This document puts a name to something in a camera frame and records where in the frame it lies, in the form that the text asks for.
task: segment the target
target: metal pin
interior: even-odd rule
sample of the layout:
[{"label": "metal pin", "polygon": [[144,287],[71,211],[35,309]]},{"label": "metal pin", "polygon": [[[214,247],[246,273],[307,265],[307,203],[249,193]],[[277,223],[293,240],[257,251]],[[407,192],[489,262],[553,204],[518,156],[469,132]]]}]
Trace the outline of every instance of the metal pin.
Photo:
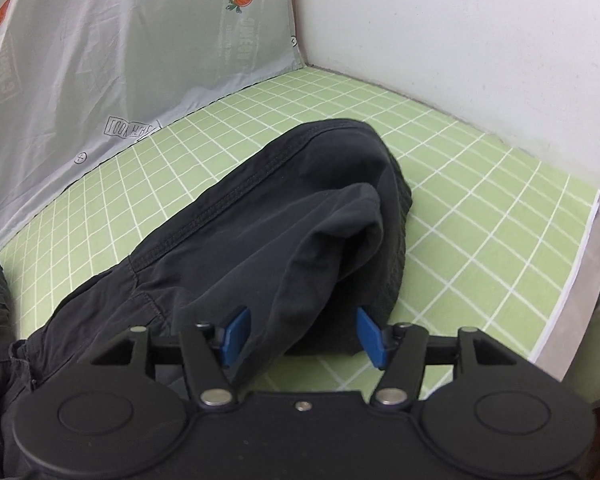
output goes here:
[{"label": "metal pin", "polygon": [[200,400],[207,406],[224,406],[234,400],[234,396],[229,390],[225,390],[224,388],[212,388],[202,392]]},{"label": "metal pin", "polygon": [[298,400],[294,406],[299,412],[308,412],[313,407],[312,403],[310,403],[308,400]]},{"label": "metal pin", "polygon": [[376,400],[385,406],[396,406],[402,404],[409,396],[400,388],[383,388],[376,393]]}]

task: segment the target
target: green grid pattern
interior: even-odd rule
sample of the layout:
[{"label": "green grid pattern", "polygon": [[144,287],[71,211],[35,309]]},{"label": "green grid pattern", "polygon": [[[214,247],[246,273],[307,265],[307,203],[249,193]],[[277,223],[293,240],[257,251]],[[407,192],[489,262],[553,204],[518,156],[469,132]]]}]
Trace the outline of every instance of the green grid pattern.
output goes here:
[{"label": "green grid pattern", "polygon": [[[313,68],[242,90],[155,132],[37,215],[0,252],[20,336],[269,141],[330,117],[370,123],[413,190],[392,321],[443,335],[478,326],[529,356],[577,265],[597,190],[420,103]],[[423,393],[449,377],[448,367],[429,367]],[[283,357],[256,386],[368,394],[377,379],[363,354]]]}]

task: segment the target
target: silver screw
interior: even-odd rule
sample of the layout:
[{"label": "silver screw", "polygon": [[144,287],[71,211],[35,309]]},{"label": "silver screw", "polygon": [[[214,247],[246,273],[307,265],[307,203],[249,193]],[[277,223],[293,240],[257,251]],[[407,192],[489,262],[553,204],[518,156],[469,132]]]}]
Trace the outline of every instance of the silver screw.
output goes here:
[{"label": "silver screw", "polygon": [[223,388],[212,388],[205,390],[200,395],[200,400],[207,406],[224,406],[234,400],[234,396],[229,390]]},{"label": "silver screw", "polygon": [[408,398],[407,392],[400,388],[383,388],[376,393],[376,400],[385,406],[402,404]]},{"label": "silver screw", "polygon": [[310,403],[308,400],[298,400],[294,406],[299,412],[308,412],[313,407],[312,403]]}]

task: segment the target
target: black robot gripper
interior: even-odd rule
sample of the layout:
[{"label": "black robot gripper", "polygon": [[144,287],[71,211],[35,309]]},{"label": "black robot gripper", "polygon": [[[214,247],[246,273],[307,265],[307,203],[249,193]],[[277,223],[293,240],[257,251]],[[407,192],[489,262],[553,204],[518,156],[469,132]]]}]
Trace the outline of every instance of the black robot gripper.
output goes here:
[{"label": "black robot gripper", "polygon": [[[239,399],[222,368],[250,334],[240,308],[177,336],[131,327],[24,399],[14,436],[40,478],[578,478],[594,418],[558,381],[475,328],[430,336],[357,316],[384,370],[369,403],[359,392]],[[182,366],[188,401],[155,382],[163,364]],[[427,365],[453,365],[454,380],[419,400]]]}]

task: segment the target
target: white wall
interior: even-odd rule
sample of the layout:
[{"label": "white wall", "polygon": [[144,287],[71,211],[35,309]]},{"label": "white wall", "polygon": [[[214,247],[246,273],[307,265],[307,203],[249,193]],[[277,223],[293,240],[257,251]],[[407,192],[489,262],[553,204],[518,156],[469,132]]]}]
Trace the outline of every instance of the white wall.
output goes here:
[{"label": "white wall", "polygon": [[308,62],[412,96],[600,188],[600,0],[297,0]]}]

